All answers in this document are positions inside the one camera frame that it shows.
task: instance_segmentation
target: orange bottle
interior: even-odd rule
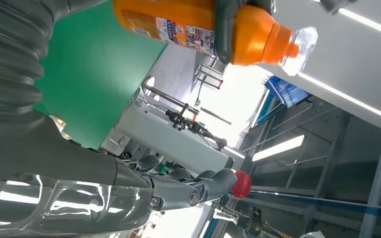
[[[216,55],[215,0],[114,0],[121,25],[136,34]],[[295,75],[315,46],[314,28],[295,34],[262,8],[242,6],[233,29],[232,64],[280,63]]]

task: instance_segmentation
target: green board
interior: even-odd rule
[[[111,2],[69,16],[55,25],[35,109],[64,120],[64,132],[84,147],[98,148],[165,46],[124,30]]]

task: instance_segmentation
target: red ball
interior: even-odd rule
[[[237,183],[233,187],[233,195],[238,198],[246,197],[251,191],[251,178],[244,171],[237,171]]]

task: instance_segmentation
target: blue sign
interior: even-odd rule
[[[310,96],[310,93],[277,76],[272,76],[265,86],[288,108]]]

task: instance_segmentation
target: ceiling light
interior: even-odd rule
[[[362,107],[362,108],[364,108],[366,110],[371,111],[372,113],[375,113],[375,114],[381,116],[381,111],[379,111],[376,108],[373,108],[373,107],[371,107],[371,106],[369,106],[369,105],[367,105],[367,104],[365,104],[365,103],[363,103],[363,102],[361,102],[361,101],[359,101],[359,100],[357,100],[357,99],[355,99],[353,97],[350,97],[347,94],[345,94],[343,92],[340,92],[340,91],[336,90],[335,88],[333,88],[333,87],[331,87],[329,85],[326,85],[326,84],[320,82],[319,80],[314,79],[314,78],[312,78],[312,77],[310,77],[310,76],[308,76],[308,75],[306,75],[306,74],[304,74],[302,72],[299,72],[298,75],[300,77],[304,78],[305,80],[307,80],[307,81],[309,81],[311,83],[314,83],[314,84],[316,84],[317,86],[319,86],[319,87],[321,87],[323,89],[328,90],[331,93],[334,93],[334,94],[336,94],[336,95],[338,95],[338,96],[340,96],[340,97],[342,97],[342,98],[344,98],[344,99],[346,99],[346,100],[348,100],[348,101],[350,101],[352,103],[357,104],[358,106],[360,106],[360,107]]]
[[[269,157],[271,155],[275,155],[275,154],[296,148],[296,147],[302,145],[304,138],[305,138],[305,135],[297,136],[296,138],[287,140],[281,144],[278,144],[278,145],[272,146],[271,148],[268,148],[266,150],[262,150],[260,152],[257,152],[254,155],[254,158],[252,159],[252,161],[257,161],[257,160]]]
[[[359,14],[353,13],[352,11],[349,11],[349,10],[347,10],[345,8],[340,8],[338,10],[338,12],[343,14],[344,16],[348,16],[348,17],[350,17],[353,20],[356,20],[356,21],[358,21],[360,23],[363,23],[363,24],[365,24],[365,25],[367,25],[369,27],[372,27],[375,30],[378,30],[378,31],[381,32],[381,25],[379,23],[375,22],[375,21],[372,21],[372,20],[370,20],[368,18],[360,16]]]

